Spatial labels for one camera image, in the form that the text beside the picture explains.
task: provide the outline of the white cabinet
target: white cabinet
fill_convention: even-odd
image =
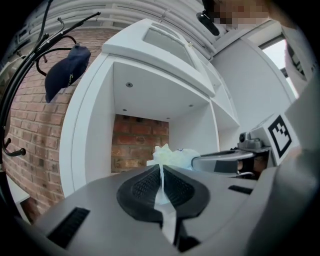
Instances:
[[[209,154],[220,150],[219,132],[238,126],[234,111],[216,69],[180,34],[136,22],[102,46],[72,96],[60,142],[63,192],[111,173],[115,114],[169,122],[172,150]]]

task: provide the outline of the black slot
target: black slot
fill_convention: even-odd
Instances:
[[[49,234],[48,238],[56,245],[65,249],[89,212],[89,210],[84,208],[74,208],[59,226]]]
[[[252,188],[247,188],[247,187],[237,186],[237,185],[232,185],[228,189],[233,190],[233,191],[237,191],[237,192],[240,192],[243,194],[247,194],[247,195],[250,195],[251,192],[253,191]]]

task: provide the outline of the brick wall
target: brick wall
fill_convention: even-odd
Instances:
[[[102,44],[116,32],[117,30],[111,29],[78,30],[69,35],[91,51],[90,65],[101,52]],[[65,38],[54,48],[71,48],[73,45],[70,39]],[[47,73],[68,52],[49,53],[46,56],[48,62],[44,63],[41,59],[40,68]],[[31,196],[27,209],[33,219],[64,198],[59,170],[60,136],[70,98],[80,80],[62,89],[48,104],[45,100],[44,79],[34,65],[21,83],[11,106],[8,138],[11,138],[12,143],[8,150],[12,152],[23,147],[27,151],[26,155],[3,156],[7,174]]]
[[[169,123],[116,115],[113,127],[111,172],[146,166],[155,146],[169,144]]]

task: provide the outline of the navy baseball cap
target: navy baseball cap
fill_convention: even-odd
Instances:
[[[60,89],[72,85],[86,71],[90,56],[91,52],[87,47],[76,43],[67,58],[60,60],[49,70],[44,81],[47,103],[52,101]]]

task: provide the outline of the window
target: window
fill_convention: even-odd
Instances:
[[[277,68],[280,69],[290,87],[294,88],[294,85],[286,71],[285,50],[287,42],[285,36],[281,34],[274,39],[263,43],[259,47],[272,60]]]

